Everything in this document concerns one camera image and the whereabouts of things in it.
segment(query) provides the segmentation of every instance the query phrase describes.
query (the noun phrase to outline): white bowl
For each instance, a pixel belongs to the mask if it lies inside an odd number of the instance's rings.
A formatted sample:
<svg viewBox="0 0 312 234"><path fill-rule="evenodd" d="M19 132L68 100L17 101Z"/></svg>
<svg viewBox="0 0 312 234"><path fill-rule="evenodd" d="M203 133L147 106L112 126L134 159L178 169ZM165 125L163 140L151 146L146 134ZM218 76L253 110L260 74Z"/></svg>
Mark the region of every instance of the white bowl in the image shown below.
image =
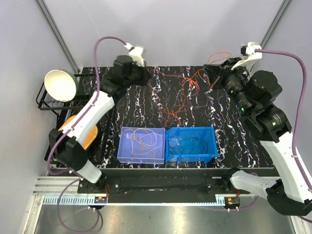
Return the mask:
<svg viewBox="0 0 312 234"><path fill-rule="evenodd" d="M44 78L48 94L58 101L71 101L78 90L76 77L65 70L52 70Z"/></svg>

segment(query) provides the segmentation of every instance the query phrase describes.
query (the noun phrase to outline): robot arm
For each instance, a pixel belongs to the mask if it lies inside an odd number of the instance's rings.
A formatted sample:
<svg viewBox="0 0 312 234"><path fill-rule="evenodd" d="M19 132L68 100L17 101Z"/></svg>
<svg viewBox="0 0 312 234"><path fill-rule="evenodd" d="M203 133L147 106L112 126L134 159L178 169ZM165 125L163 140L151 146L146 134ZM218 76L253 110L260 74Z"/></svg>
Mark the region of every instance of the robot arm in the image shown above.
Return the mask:
<svg viewBox="0 0 312 234"><path fill-rule="evenodd" d="M246 59L229 58L220 65L204 65L210 88L225 89L236 102L251 133L269 153L281 177L265 179L233 169L224 176L224 186L243 189L267 199L282 215L306 216L312 211L312 193L304 176L312 182L300 154L293 156L290 123L285 113L273 101L282 92L277 78L271 72L257 71L250 79L245 68L262 58L255 42L242 45Z"/></svg>
<svg viewBox="0 0 312 234"><path fill-rule="evenodd" d="M55 159L91 183L97 183L101 171L89 161L82 144L91 129L126 94L131 85L146 85L151 77L141 56L143 47L133 47L128 43L125 47L129 50L129 55L117 57L113 68L100 82L99 94L95 91L88 103L62 131L53 129L49 134L51 149L60 137L64 137L54 151Z"/></svg>

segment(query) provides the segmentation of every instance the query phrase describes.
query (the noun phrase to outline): gray wall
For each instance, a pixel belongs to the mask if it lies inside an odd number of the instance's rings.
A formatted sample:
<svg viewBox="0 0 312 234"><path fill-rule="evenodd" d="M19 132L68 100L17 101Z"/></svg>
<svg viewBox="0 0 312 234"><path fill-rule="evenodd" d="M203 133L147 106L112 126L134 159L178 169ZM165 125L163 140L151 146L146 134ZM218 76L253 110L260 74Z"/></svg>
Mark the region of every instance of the gray wall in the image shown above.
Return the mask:
<svg viewBox="0 0 312 234"><path fill-rule="evenodd" d="M0 232L16 234L56 120L35 97L48 71L70 67L35 1L0 1L0 21Z"/></svg>
<svg viewBox="0 0 312 234"><path fill-rule="evenodd" d="M147 49L148 65L202 65L210 54L261 41L282 0L45 0L69 50L82 66L93 66L93 46L116 36ZM126 53L105 42L101 66Z"/></svg>
<svg viewBox="0 0 312 234"><path fill-rule="evenodd" d="M267 49L292 52L300 56L308 70L308 86L302 106L301 123L297 146L300 154L312 174L312 1L295 0L277 28ZM283 92L276 105L287 114L294 126L295 114L302 87L302 72L298 62L292 58L278 55L264 55L255 67L255 71L272 71L278 78Z"/></svg>

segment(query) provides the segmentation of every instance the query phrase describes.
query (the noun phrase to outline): transparent blue container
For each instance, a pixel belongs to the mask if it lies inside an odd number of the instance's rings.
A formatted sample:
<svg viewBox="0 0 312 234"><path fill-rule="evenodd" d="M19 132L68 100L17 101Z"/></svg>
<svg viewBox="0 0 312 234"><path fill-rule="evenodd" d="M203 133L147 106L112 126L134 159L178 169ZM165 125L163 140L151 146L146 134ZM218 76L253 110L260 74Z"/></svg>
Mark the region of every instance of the transparent blue container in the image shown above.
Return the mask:
<svg viewBox="0 0 312 234"><path fill-rule="evenodd" d="M122 127L117 159L121 163L164 164L164 128Z"/></svg>
<svg viewBox="0 0 312 234"><path fill-rule="evenodd" d="M165 162L204 162L218 157L213 127L171 128L166 131Z"/></svg>

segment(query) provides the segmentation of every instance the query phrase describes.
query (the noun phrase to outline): stainless steel floor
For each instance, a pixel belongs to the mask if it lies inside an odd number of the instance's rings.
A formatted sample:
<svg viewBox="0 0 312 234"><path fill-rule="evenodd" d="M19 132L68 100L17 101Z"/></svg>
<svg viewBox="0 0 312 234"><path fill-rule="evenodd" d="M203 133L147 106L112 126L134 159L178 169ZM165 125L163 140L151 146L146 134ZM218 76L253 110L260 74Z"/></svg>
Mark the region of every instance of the stainless steel floor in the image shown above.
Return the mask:
<svg viewBox="0 0 312 234"><path fill-rule="evenodd" d="M252 200L242 198L242 206ZM81 206L61 206L62 219L70 217ZM294 234L290 218L274 211L267 201L259 199L250 209L240 212L211 211L202 207L119 207L100 210L103 225L99 234ZM96 214L83 211L68 219L66 225L79 231L94 224ZM36 234L70 233L59 225L55 205L42 207Z"/></svg>

